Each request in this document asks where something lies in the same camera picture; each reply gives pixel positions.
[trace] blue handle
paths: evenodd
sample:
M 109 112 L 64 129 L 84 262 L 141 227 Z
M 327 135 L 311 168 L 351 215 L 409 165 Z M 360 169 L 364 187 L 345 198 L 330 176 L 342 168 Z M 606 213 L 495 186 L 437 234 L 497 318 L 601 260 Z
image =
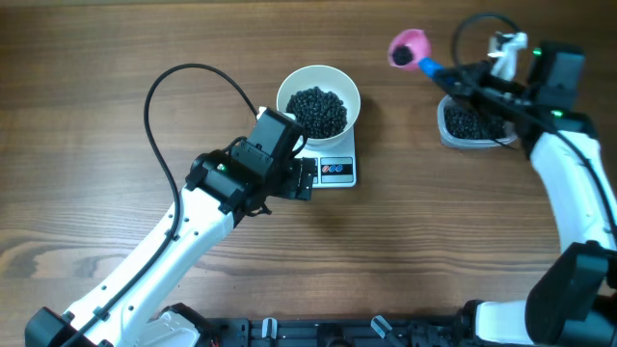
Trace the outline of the blue handle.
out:
M 435 76 L 435 72 L 443 68 L 441 64 L 437 63 L 431 58 L 424 58 L 421 61 L 419 61 L 419 63 L 417 64 L 420 66 L 420 69 L 422 70 L 422 72 L 424 72 L 427 76 L 431 78 Z

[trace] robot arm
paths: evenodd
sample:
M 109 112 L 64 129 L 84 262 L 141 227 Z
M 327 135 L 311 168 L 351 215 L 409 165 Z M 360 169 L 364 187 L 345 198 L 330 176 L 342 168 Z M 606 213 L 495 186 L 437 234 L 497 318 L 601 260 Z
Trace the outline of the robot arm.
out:
M 172 205 L 139 246 L 105 279 L 61 316 L 42 308 L 26 326 L 26 346 L 132 346 L 148 319 L 199 258 L 245 216 L 270 213 L 269 196 L 310 200 L 314 159 L 294 159 L 302 126 L 266 109 L 251 136 L 224 150 L 200 155 L 180 191 L 178 229 L 154 264 L 108 311 L 101 312 L 144 268 L 167 237 Z M 99 319 L 90 323 L 93 316 Z
M 497 35 L 501 40 L 522 37 Z M 429 58 L 418 62 L 460 104 L 515 124 L 545 184 L 559 231 L 562 255 L 527 300 L 477 305 L 474 335 L 497 343 L 611 346 L 617 333 L 615 305 L 598 292 L 604 280 L 617 288 L 614 271 L 609 271 L 617 266 L 617 204 L 593 125 L 586 115 L 571 111 L 584 55 L 571 45 L 543 42 L 534 50 L 526 87 L 506 73 L 514 61 L 509 51 L 516 53 L 493 52 L 498 59 L 455 68 Z

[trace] pink scoop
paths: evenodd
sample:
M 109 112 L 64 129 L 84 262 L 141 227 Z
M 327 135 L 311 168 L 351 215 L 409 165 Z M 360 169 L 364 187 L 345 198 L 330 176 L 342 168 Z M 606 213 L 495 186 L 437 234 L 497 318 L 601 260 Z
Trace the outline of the pink scoop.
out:
M 399 66 L 392 60 L 392 53 L 394 52 L 394 49 L 401 45 L 407 46 L 412 51 L 412 54 L 414 54 L 412 61 L 404 66 Z M 424 35 L 424 31 L 419 29 L 408 29 L 401 32 L 396 36 L 396 38 L 394 38 L 394 40 L 392 40 L 388 48 L 389 64 L 392 67 L 398 67 L 406 71 L 419 69 L 417 63 L 430 56 L 431 42 L 429 42 L 426 35 Z

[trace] digital scale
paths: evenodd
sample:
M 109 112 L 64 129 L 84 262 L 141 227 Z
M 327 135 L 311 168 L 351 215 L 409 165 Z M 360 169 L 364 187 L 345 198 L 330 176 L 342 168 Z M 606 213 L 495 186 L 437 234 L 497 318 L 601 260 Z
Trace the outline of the digital scale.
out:
M 259 107 L 259 116 L 265 110 Z M 351 128 L 343 134 L 343 138 L 336 144 L 328 147 L 312 147 L 307 144 L 296 158 L 315 159 L 313 170 L 313 188 L 346 188 L 353 187 L 358 181 L 356 175 L 356 142 L 354 141 L 354 129 Z

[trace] clear plastic container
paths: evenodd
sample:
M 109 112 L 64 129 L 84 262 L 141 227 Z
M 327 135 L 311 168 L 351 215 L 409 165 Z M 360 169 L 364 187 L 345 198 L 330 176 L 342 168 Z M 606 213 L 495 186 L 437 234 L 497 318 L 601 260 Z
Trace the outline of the clear plastic container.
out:
M 446 95 L 437 107 L 437 126 L 440 129 L 440 134 L 442 135 L 442 144 L 444 146 L 461 149 L 490 148 L 501 146 L 493 140 L 467 140 L 459 139 L 452 136 L 452 134 L 450 134 L 445 127 L 445 115 L 443 110 L 447 106 L 455 105 L 456 101 L 454 101 L 450 97 L 450 95 Z M 514 124 L 509 121 L 505 123 L 505 135 L 506 137 L 497 139 L 505 145 L 509 145 L 517 139 L 517 134 L 514 132 Z

